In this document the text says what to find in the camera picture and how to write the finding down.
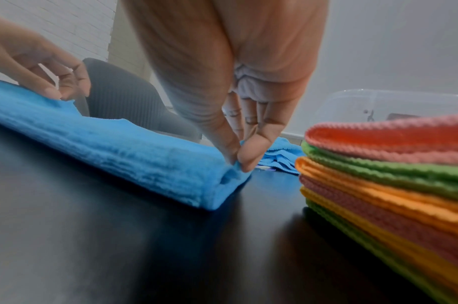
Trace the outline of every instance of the plastic container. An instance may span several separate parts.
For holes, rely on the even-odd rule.
[[[458,114],[458,95],[346,90],[328,96],[312,123],[367,122]]]

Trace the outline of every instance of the black table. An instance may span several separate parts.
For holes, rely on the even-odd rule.
[[[0,127],[0,303],[429,301],[298,189],[255,171],[209,213]]]

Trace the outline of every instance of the folded cloth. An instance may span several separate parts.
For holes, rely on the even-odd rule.
[[[458,165],[458,114],[374,123],[321,123],[307,130],[318,148],[362,158]]]
[[[327,168],[307,157],[296,161],[303,175],[367,203],[458,236],[458,202],[438,196],[379,185]]]
[[[377,227],[433,251],[458,267],[458,237],[366,203],[309,177],[301,175],[299,179],[307,189],[316,194],[366,219]]]
[[[313,161],[373,182],[458,200],[458,167],[373,161],[336,154],[302,143]]]
[[[393,271],[405,277],[438,303],[458,304],[458,296],[456,296],[452,291],[444,286],[440,286],[432,279],[423,275],[419,270],[398,257],[375,238],[369,236],[356,226],[350,224],[340,216],[337,216],[320,205],[317,205],[309,200],[307,200],[307,205],[334,227],[360,244],[366,250],[370,251]]]
[[[303,155],[304,152],[300,146],[291,144],[287,139],[279,137],[264,154],[264,157],[259,161],[259,165],[299,174],[295,169],[295,160]]]
[[[366,219],[338,206],[331,200],[305,187],[302,187],[301,192],[312,202],[330,210],[358,229],[377,239],[393,251],[394,254],[413,265],[421,273],[430,277],[435,282],[447,286],[458,295],[458,267],[433,252],[368,222]]]
[[[83,117],[73,102],[50,100],[0,81],[0,124],[108,173],[193,207],[217,209],[249,173],[216,148],[165,136],[127,120]]]

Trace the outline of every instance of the light green cloth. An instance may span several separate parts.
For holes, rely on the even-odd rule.
[[[302,143],[305,154],[324,166],[376,183],[458,200],[458,167],[374,161],[339,155]]]
[[[326,221],[360,244],[363,248],[370,251],[393,271],[405,277],[438,303],[458,304],[458,297],[451,291],[432,282],[429,278],[409,266],[371,236],[359,230],[333,212],[311,202],[310,200],[307,200],[307,205]]]

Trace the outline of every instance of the blue microfiber cloth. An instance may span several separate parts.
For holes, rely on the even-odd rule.
[[[287,139],[279,137],[269,150],[267,150],[264,157],[260,160],[259,165],[278,168],[292,174],[299,174],[295,169],[295,160],[304,155],[301,146],[291,144]]]
[[[250,173],[214,147],[157,134],[127,120],[83,117],[73,102],[50,100],[0,81],[0,124],[148,190],[215,210]]]

